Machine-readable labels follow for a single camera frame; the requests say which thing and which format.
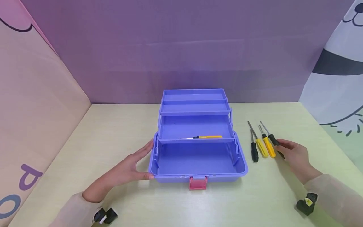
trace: hand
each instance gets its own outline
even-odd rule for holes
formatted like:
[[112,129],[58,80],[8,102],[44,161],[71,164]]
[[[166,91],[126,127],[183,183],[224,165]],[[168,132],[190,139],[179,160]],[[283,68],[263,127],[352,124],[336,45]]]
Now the hand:
[[306,182],[322,175],[320,171],[310,164],[306,147],[285,139],[277,139],[277,141],[280,146],[275,146],[276,150],[285,156],[291,171],[302,184],[306,184]]
[[150,140],[145,146],[133,154],[128,155],[124,160],[109,170],[105,175],[109,179],[112,187],[127,184],[131,181],[150,180],[154,176],[150,173],[138,172],[136,164],[144,158],[154,146],[153,140]]
[[110,169],[104,175],[93,182],[83,193],[83,198],[91,203],[99,203],[110,190],[118,185],[123,185],[131,181],[150,180],[154,176],[150,173],[138,172],[136,164],[144,158],[154,146],[150,140],[145,146],[133,154],[128,155],[124,160]]

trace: sleeve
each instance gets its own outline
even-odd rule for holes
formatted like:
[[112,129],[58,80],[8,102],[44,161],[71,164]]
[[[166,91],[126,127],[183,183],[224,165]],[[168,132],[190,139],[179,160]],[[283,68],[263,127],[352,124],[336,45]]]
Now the sleeve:
[[345,227],[363,226],[363,197],[334,177],[323,174],[305,184],[318,195],[317,204]]
[[87,202],[82,192],[72,195],[49,227],[91,227],[102,203]]

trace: plastic tool box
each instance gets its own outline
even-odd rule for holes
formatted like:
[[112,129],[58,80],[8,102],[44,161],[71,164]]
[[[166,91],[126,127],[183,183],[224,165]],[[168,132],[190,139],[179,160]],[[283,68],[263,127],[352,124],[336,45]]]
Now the plastic tool box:
[[[160,183],[235,181],[248,172],[223,89],[164,90],[149,172]],[[187,139],[221,135],[222,138]]]

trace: table surface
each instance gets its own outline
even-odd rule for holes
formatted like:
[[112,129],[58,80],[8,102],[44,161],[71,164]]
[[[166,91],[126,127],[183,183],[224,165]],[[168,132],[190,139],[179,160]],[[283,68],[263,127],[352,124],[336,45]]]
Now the table surface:
[[[320,207],[305,217],[294,208],[304,187],[280,158],[253,163],[247,121],[259,121],[277,138],[308,148],[310,161],[323,173],[363,195],[363,175],[300,103],[231,104],[249,172],[235,182],[208,183],[206,191],[188,184],[140,181],[114,188],[105,199],[118,218],[113,226],[339,226]],[[69,197],[157,131],[159,105],[92,105],[67,143],[15,216],[10,227],[47,226]],[[147,171],[149,156],[138,164]]]

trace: tool box latch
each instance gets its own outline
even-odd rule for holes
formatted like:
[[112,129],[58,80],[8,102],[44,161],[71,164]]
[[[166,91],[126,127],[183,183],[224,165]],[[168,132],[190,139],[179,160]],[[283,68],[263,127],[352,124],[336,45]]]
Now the tool box latch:
[[189,178],[189,190],[206,190],[207,189],[207,177],[203,179]]

